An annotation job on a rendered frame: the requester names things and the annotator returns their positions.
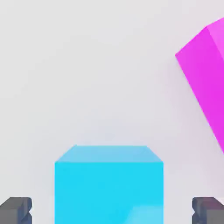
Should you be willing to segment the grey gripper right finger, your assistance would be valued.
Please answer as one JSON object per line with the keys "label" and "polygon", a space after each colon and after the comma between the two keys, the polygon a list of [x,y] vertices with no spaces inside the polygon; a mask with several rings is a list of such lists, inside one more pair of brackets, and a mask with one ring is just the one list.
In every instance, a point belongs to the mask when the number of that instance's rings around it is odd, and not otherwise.
{"label": "grey gripper right finger", "polygon": [[214,197],[192,199],[192,224],[224,224],[224,205]]}

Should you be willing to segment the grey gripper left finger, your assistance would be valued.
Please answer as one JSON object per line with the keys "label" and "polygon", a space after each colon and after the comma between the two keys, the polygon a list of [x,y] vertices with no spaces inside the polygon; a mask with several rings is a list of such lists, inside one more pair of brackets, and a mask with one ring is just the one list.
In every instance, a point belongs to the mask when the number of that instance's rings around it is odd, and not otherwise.
{"label": "grey gripper left finger", "polygon": [[0,224],[32,224],[30,197],[10,197],[0,205]]}

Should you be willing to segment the small cyan cube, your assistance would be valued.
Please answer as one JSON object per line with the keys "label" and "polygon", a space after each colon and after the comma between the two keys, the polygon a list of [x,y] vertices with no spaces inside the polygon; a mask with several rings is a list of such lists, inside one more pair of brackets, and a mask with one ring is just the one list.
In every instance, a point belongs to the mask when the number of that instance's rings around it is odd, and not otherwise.
{"label": "small cyan cube", "polygon": [[164,164],[146,146],[74,146],[55,162],[55,224],[164,224]]}

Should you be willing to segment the large magenta box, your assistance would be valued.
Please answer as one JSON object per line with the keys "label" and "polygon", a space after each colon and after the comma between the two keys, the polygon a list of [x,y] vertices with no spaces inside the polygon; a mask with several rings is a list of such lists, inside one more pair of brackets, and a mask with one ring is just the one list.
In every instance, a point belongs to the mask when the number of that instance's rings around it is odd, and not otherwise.
{"label": "large magenta box", "polygon": [[175,57],[224,153],[224,18],[207,25]]}

